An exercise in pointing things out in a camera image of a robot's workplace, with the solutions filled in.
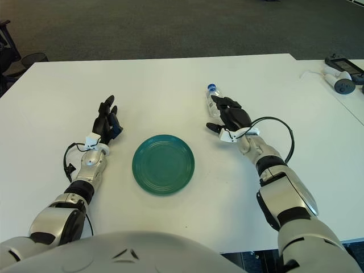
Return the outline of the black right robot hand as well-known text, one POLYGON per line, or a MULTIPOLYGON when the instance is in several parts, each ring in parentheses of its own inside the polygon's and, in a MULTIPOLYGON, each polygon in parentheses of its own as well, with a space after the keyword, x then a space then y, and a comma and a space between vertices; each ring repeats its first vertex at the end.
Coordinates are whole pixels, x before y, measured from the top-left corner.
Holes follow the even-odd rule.
POLYGON ((217 108, 217 117, 221 119, 223 125, 208 122, 206 127, 219 134, 222 129, 237 131, 241 128, 250 127, 252 124, 248 113, 242 109, 242 106, 229 97, 219 97, 212 95, 213 105, 217 108))

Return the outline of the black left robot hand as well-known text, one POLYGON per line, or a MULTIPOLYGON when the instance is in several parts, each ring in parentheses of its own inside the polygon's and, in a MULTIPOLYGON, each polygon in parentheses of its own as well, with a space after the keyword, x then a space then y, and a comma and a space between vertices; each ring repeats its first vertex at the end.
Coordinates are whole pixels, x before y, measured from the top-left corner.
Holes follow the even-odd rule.
POLYGON ((114 96, 111 95, 104 102, 100 103, 98 117, 95 119, 92 132, 100 136, 100 143, 108 145, 112 139, 115 139, 122 131, 117 118, 117 106, 112 104, 114 96))

